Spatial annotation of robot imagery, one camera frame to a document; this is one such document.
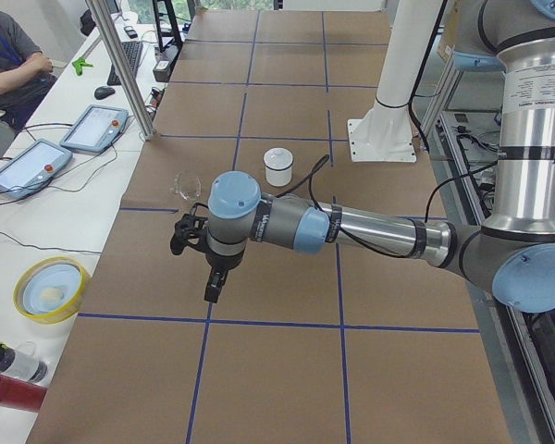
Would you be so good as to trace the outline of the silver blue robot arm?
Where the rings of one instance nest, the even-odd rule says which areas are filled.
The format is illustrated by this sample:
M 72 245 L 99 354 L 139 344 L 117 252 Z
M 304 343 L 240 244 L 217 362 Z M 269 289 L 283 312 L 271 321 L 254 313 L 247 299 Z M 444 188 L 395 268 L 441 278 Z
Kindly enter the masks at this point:
M 525 313 L 555 308 L 555 1 L 467 1 L 458 52 L 505 70 L 495 203 L 480 227 L 428 223 L 263 193 L 240 171 L 220 175 L 208 200 L 204 250 L 215 302 L 247 241 L 317 253 L 358 243 L 447 269 Z

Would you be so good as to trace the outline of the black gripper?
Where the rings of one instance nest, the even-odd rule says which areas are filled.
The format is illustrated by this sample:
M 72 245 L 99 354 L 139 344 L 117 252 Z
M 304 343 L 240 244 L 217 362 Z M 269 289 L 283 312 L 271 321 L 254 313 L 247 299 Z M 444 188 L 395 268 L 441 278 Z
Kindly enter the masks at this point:
M 205 286 L 204 299 L 210 303 L 217 303 L 220 291 L 226 282 L 226 275 L 241 263 L 243 251 L 233 255 L 209 251 L 205 254 L 205 258 L 211 271 Z

